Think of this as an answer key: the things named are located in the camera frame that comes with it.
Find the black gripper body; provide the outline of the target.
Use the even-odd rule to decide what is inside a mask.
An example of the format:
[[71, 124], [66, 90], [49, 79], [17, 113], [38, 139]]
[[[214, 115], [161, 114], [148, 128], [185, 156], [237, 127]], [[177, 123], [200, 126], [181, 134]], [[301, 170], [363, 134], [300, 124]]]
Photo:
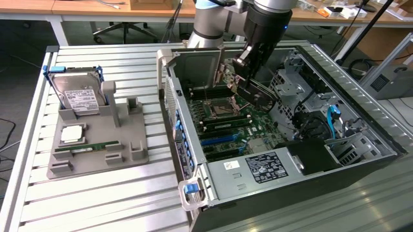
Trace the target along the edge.
[[245, 22], [245, 35], [248, 44], [257, 45], [257, 66], [254, 74], [257, 74], [261, 66], [269, 60], [273, 50], [285, 34], [288, 24], [291, 22], [293, 11], [274, 13], [253, 6], [248, 10]]

